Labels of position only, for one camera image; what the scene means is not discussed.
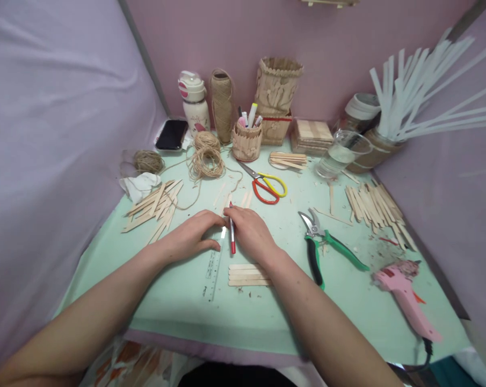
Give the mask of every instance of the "white water bottle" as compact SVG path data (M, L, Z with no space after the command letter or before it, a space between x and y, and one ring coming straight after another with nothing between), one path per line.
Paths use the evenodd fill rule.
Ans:
M205 100L207 90L200 76L190 71L182 71L178 79L178 89L184 100L184 113L193 137L198 132L211 131L209 106Z

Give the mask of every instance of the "clear plastic ruler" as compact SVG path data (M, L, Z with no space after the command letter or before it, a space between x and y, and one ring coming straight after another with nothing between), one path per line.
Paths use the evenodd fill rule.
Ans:
M223 251L223 240L227 234L227 228L224 227L221 230L221 237L216 239L220 244L221 249L219 252L211 250L211 256L209 258L209 264L207 266L207 272L205 274L205 284L203 289L203 299L207 302L214 300L214 292L216 291L217 275L220 270L221 253Z

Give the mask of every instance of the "hand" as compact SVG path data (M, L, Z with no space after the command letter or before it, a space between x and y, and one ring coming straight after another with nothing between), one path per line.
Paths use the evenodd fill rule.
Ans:
M203 210L183 222L164 238L149 247L158 248L166 264L180 261L203 250L220 251L220 244L213 239L202 240L202 235L212 226L223 227L225 221L212 211Z
M280 251L266 223L255 211L234 206L225 208L224 214L234 221L235 237L241 247L257 262L263 263Z

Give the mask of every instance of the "red and yellow scissors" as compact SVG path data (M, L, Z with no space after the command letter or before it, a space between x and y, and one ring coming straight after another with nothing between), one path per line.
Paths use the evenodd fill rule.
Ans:
M243 164L241 161L237 160L237 162L241 165L241 167L243 167L243 169L248 172L248 174L253 177L253 181L252 181L252 186L253 186L253 191L255 193L255 196L257 196L257 198L263 202L263 203L266 203L266 204L276 204L279 202L279 199L281 197L285 197L287 195L287 186L285 185L285 183L279 179L278 177L276 176L272 176L272 175L267 175L267 174L263 174L263 173L257 173L255 172L253 169L247 167L245 164ZM264 185L263 183L261 183L258 179L263 179L264 182L266 183L266 185ZM278 193L277 190L275 189L274 186L271 185L270 181L268 179L273 179L273 180L276 180L277 182L279 182L280 185L282 185L282 188L284 189L284 193ZM266 199L263 199L261 197L261 195L259 195L259 192L257 192L257 186L261 187L262 189L264 189L266 192L268 192L271 196L273 196L275 198L275 200L266 200Z

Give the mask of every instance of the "glue gun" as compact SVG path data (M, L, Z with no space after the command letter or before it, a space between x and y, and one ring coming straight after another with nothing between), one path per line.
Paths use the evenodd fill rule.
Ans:
M382 290L393 293L402 312L416 333L433 342L439 342L443 338L422 312L411 286L412 279L418 275L418 264L420 262L400 261L386 266L373 274L372 277L374 284Z

